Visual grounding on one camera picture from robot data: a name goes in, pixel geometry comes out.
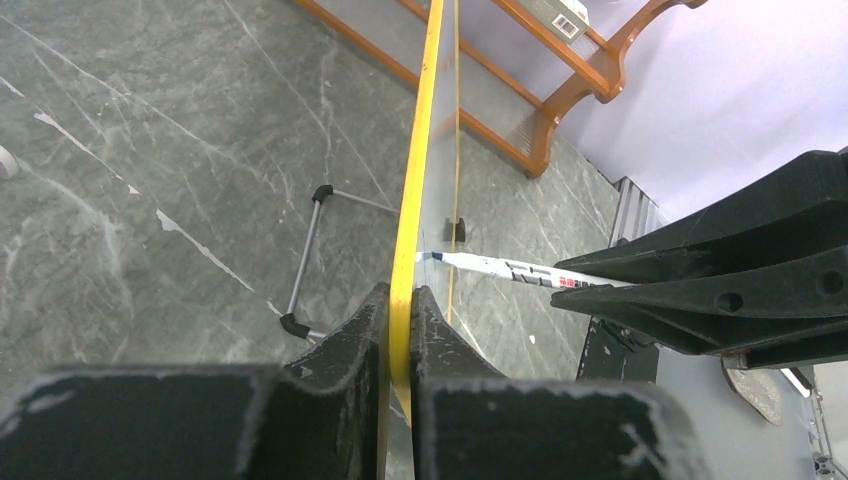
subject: orange wooden frame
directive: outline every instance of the orange wooden frame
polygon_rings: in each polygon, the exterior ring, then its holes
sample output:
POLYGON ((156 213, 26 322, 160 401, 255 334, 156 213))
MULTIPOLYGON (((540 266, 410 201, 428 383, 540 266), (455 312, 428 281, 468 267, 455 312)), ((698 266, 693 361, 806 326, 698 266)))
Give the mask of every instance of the orange wooden frame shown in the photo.
MULTIPOLYGON (((315 0, 295 1, 312 12, 312 14, 324 23, 338 31, 348 41, 374 57, 410 86, 413 88, 417 87, 418 75, 408 70, 389 54, 350 28, 315 0)), ((427 11, 415 0, 396 1, 423 22, 427 22, 427 11)), ((554 133, 563 117, 565 117, 577 102, 593 94, 599 102, 608 103, 624 90, 627 82, 624 72, 624 58, 630 46, 636 40, 636 37, 639 36, 645 27, 661 13, 674 5, 682 4, 689 8, 697 8, 707 2, 707 0, 648 0, 645 6, 609 40, 605 40, 595 30, 590 28, 585 35, 597 44, 599 48, 597 53, 591 58, 583 59, 568 45, 560 41, 559 38, 515 0, 491 1, 574 69, 571 77, 545 101, 541 101, 479 50, 475 49, 464 39, 459 39, 459 48, 463 53, 486 68, 492 75, 497 77, 536 109, 534 125, 530 132, 532 138, 529 155, 498 135, 465 109, 460 109, 459 112, 460 121, 463 125, 509 155, 524 170, 529 178, 537 178, 547 170, 551 161, 551 143, 553 142, 554 133)))

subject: black plastic part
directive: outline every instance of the black plastic part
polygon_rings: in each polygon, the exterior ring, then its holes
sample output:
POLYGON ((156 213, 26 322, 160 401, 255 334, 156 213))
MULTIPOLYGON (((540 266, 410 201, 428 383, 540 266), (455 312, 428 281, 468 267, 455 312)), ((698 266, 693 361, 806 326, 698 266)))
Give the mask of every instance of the black plastic part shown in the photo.
POLYGON ((657 387, 507 378, 444 321, 429 288, 412 302, 416 479, 712 478, 685 413, 657 387))
POLYGON ((74 366, 0 416, 3 479, 384 478, 389 286, 268 365, 74 366))
POLYGON ((465 219, 460 218, 459 221, 453 223, 449 218, 445 219, 444 241, 450 242, 455 240, 457 243, 465 243, 465 219))
POLYGON ((813 151, 671 225, 555 266, 633 283, 669 282, 751 270, 845 244, 848 155, 813 151))
POLYGON ((309 335, 309 331, 312 330, 302 323, 297 323, 297 319, 294 318, 293 313, 287 313, 280 317, 280 325, 283 326, 283 330, 289 332, 295 337, 303 339, 306 339, 306 336, 309 335))
POLYGON ((577 380, 656 381, 660 355, 656 345, 640 345, 636 332, 623 335, 622 330, 606 320, 589 325, 577 380))
POLYGON ((779 349, 821 363, 842 357, 815 351, 831 344, 823 337, 848 332, 848 289, 822 289, 837 276, 848 278, 848 247, 720 277, 564 290, 551 305, 626 325, 690 355, 751 350, 771 358, 766 352, 779 349))
POLYGON ((315 189, 315 193, 312 194, 313 202, 324 203, 324 200, 327 199, 330 195, 333 194, 333 186, 332 185, 321 185, 317 189, 315 189))
POLYGON ((457 222, 456 226, 456 241, 459 243, 465 243, 465 219, 460 218, 459 222, 457 222))
POLYGON ((745 355, 750 370, 789 368, 848 360, 848 330, 805 338, 771 348, 752 349, 745 355))

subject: grey metal rod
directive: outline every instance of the grey metal rod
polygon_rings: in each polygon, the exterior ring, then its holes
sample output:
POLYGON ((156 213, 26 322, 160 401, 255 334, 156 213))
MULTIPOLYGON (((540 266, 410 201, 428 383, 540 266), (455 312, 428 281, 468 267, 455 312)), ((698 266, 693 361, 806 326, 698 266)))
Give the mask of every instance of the grey metal rod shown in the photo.
POLYGON ((824 447, 824 439, 822 436, 826 435, 826 432, 822 432, 822 424, 824 422, 824 416, 822 415, 821 405, 819 404, 818 391, 816 391, 816 387, 813 387, 810 390, 810 406, 813 407, 813 422, 816 427, 816 441, 819 444, 819 453, 829 454, 830 452, 825 451, 824 447))
POLYGON ((316 332, 315 330, 309 330, 309 333, 307 333, 306 336, 311 338, 312 340, 321 340, 322 338, 326 337, 327 334, 316 332))
POLYGON ((372 207, 376 207, 376 208, 379 208, 381 210, 385 210, 387 212, 392 212, 394 214, 400 215, 400 210, 396 210, 392 207, 387 207, 385 205, 380 205, 377 202, 372 202, 371 200, 367 200, 367 199, 364 199, 362 197, 357 197, 356 195, 352 195, 352 194, 347 193, 347 192, 342 192, 341 190, 333 189, 333 195, 339 195, 341 197, 349 198, 349 199, 356 201, 356 202, 359 202, 359 203, 371 205, 372 207))
POLYGON ((830 434, 827 433, 827 423, 825 422, 825 419, 824 419, 824 406, 822 406, 821 402, 819 401, 818 391, 811 391, 810 396, 812 396, 812 395, 815 395, 816 405, 818 405, 818 407, 819 407, 819 415, 821 415, 821 419, 822 419, 822 424, 821 424, 822 434, 823 434, 822 436, 824 437, 825 445, 827 445, 827 454, 832 457, 833 456, 833 447, 830 445, 830 434))
POLYGON ((294 313, 294 308, 297 305, 297 296, 300 294, 300 285, 303 283, 303 272, 306 271, 306 263, 309 262, 309 254, 312 252, 312 241, 315 239, 315 230, 318 226, 318 218, 321 216, 321 202, 315 202, 312 207, 312 221, 309 222, 309 233, 306 234, 306 245, 303 247, 303 255, 300 256, 300 267, 297 269, 297 276, 294 279, 294 288, 292 288, 292 297, 289 300, 289 308, 286 313, 294 313))

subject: screw hole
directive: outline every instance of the screw hole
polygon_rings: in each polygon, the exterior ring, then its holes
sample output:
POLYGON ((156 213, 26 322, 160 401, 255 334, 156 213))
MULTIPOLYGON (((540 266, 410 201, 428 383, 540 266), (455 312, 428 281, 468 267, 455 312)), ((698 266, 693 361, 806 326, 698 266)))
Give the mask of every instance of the screw hole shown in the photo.
POLYGON ((839 272, 827 272, 819 277, 819 291, 825 295, 835 295, 845 288, 845 280, 839 272))
POLYGON ((715 306, 727 313, 736 313, 742 308, 742 295, 733 292, 722 293, 716 298, 715 306))

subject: white wall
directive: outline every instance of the white wall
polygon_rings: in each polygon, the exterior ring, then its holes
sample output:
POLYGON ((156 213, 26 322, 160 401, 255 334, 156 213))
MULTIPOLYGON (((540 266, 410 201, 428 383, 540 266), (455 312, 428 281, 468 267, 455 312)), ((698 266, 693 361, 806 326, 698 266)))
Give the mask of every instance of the white wall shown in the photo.
MULTIPOLYGON (((609 37, 645 0, 583 3, 609 37)), ((540 97, 570 73, 489 2, 464 2, 461 18, 463 35, 540 97)), ((624 92, 583 100, 560 133, 675 220, 800 153, 848 145, 847 21, 844 0, 673 7, 631 48, 624 92)))

